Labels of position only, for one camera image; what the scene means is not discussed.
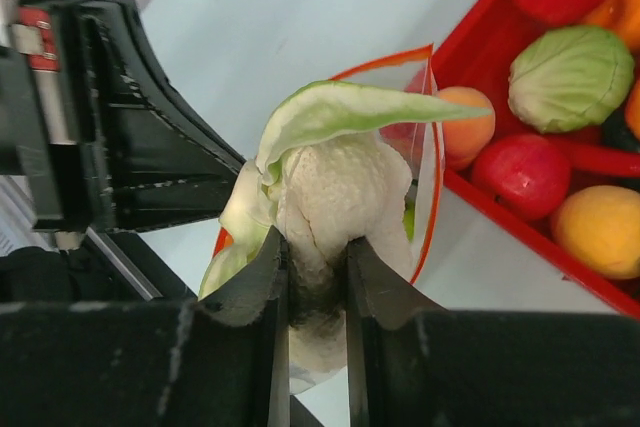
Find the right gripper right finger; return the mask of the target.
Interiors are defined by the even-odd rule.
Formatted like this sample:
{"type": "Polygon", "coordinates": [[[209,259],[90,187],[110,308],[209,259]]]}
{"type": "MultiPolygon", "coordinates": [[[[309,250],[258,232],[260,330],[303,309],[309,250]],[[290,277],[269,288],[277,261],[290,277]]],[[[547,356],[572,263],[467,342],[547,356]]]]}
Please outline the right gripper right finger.
{"type": "Polygon", "coordinates": [[[354,426],[635,426],[639,324],[446,310],[363,239],[346,250],[354,426]]]}

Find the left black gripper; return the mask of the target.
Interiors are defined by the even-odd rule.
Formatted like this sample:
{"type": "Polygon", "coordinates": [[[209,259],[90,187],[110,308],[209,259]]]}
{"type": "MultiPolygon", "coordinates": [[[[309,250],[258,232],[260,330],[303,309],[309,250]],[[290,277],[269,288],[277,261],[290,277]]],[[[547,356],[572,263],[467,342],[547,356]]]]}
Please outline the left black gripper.
{"type": "Polygon", "coordinates": [[[35,231],[148,232],[218,217],[243,157],[170,84],[133,0],[16,0],[1,105],[35,231]]]}

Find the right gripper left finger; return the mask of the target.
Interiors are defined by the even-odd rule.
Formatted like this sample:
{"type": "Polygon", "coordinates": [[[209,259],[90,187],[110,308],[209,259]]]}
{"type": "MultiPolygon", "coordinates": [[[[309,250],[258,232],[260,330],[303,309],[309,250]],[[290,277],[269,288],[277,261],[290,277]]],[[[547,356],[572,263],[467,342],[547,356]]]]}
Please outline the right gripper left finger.
{"type": "Polygon", "coordinates": [[[286,426],[288,247],[201,300],[5,303],[5,426],[286,426]]]}

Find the white cauliflower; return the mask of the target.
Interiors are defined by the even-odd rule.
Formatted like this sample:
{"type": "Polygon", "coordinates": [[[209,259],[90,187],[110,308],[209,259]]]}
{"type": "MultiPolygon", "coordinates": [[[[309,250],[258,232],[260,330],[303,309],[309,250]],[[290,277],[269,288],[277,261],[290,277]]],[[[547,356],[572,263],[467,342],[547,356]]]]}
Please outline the white cauliflower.
{"type": "Polygon", "coordinates": [[[480,110],[431,95],[341,81],[311,83],[271,114],[219,222],[232,242],[211,260],[206,297],[250,263],[276,228],[290,247],[289,386],[299,394],[347,362],[342,257],[365,238],[404,279],[415,260],[404,227],[412,172],[381,128],[474,118],[480,110]]]}

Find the clear zip top bag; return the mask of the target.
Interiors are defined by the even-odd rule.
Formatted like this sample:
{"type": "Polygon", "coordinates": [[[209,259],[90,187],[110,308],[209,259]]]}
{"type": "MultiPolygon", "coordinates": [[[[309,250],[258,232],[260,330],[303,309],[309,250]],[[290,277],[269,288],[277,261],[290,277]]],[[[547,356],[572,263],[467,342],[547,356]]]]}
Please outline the clear zip top bag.
{"type": "MultiPolygon", "coordinates": [[[[430,47],[393,54],[343,71],[328,81],[434,96],[430,47]]],[[[404,227],[415,260],[414,281],[422,269],[433,236],[444,173],[444,140],[440,121],[405,122],[383,127],[379,138],[407,161],[412,182],[405,197],[404,227]]],[[[232,242],[221,227],[214,256],[232,242]]]]}

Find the red apple bottom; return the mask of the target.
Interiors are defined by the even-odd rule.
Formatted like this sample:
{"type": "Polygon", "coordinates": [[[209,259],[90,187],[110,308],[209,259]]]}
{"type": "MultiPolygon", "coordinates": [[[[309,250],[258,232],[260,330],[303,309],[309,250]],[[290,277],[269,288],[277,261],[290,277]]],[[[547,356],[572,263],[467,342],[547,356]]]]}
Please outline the red apple bottom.
{"type": "Polygon", "coordinates": [[[482,150],[473,163],[471,183],[514,215],[533,221],[562,203],[571,171],[568,158],[550,140],[518,134],[482,150]]]}

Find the peach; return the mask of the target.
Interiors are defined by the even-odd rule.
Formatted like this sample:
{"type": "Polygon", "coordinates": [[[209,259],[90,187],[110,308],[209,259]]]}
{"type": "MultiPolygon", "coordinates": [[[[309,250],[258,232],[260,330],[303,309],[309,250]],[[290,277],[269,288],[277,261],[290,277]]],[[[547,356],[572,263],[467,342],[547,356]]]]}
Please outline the peach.
{"type": "Polygon", "coordinates": [[[447,121],[442,124],[448,168],[455,171],[463,170],[474,161],[494,135],[494,107],[481,91],[470,87],[448,87],[440,90],[437,96],[452,103],[489,110],[486,116],[447,121]]]}

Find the yellow orange pepper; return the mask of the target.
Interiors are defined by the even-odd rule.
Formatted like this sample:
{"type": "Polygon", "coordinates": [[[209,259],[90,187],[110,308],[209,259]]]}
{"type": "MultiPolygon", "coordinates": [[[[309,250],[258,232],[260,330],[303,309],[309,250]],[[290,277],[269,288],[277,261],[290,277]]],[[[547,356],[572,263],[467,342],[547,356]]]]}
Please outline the yellow orange pepper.
{"type": "Polygon", "coordinates": [[[591,270],[616,280],[639,276],[639,193],[598,185],[570,195],[552,215],[555,243],[591,270]]]}

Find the red chili pepper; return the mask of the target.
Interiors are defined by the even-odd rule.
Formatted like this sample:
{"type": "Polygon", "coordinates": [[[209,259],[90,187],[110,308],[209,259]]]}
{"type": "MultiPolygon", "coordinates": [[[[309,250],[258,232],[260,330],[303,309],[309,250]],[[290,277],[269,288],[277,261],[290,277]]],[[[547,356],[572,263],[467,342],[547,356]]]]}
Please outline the red chili pepper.
{"type": "Polygon", "coordinates": [[[582,143],[559,136],[547,136],[546,139],[562,151],[571,165],[579,171],[620,178],[639,177],[638,153],[582,143]]]}

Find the green cabbage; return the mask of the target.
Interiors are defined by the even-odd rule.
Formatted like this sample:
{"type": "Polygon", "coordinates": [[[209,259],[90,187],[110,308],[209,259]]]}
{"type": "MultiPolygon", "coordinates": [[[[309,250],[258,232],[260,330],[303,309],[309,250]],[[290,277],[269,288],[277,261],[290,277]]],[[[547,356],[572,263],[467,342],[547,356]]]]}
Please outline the green cabbage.
{"type": "Polygon", "coordinates": [[[597,26],[546,32],[511,63],[508,106],[536,131],[565,133],[602,124],[634,84],[623,41],[597,26]]]}

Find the orange bell pepper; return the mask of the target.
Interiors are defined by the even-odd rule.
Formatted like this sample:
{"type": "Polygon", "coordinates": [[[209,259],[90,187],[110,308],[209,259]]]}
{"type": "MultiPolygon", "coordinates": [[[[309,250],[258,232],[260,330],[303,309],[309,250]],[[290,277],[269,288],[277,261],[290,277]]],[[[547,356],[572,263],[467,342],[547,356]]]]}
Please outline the orange bell pepper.
{"type": "Polygon", "coordinates": [[[637,80],[632,88],[624,109],[624,119],[627,127],[637,140],[640,140],[640,81],[637,80]]]}

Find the orange fruit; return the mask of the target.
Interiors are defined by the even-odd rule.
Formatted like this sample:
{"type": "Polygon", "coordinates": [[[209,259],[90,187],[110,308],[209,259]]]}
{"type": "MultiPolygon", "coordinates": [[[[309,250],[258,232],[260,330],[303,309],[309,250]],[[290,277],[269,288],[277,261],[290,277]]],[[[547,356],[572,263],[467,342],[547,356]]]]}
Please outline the orange fruit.
{"type": "Polygon", "coordinates": [[[613,32],[631,52],[639,52],[639,0],[604,0],[582,23],[613,32]]]}

